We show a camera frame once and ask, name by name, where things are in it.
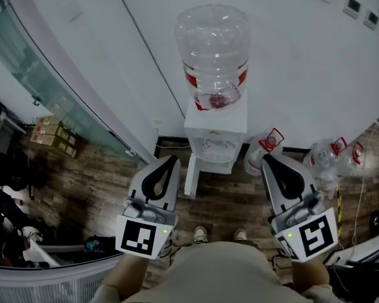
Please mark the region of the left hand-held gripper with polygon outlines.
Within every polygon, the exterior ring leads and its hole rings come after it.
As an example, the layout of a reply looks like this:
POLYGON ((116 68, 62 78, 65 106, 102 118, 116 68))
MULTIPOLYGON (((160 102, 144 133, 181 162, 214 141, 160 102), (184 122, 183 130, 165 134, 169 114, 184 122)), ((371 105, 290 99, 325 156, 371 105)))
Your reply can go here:
POLYGON ((142 168, 131 181, 124 210, 117 216, 115 249, 157 259, 177 223, 179 159, 162 157, 142 168))

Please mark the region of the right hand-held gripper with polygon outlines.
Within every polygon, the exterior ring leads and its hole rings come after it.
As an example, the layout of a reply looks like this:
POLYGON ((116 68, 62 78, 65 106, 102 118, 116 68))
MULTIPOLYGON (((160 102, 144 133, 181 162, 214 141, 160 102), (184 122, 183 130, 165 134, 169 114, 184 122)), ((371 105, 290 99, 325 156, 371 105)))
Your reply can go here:
POLYGON ((261 172, 274 237, 292 261, 309 261, 338 244, 333 208, 327 208, 312 173, 285 155, 264 155, 261 172))

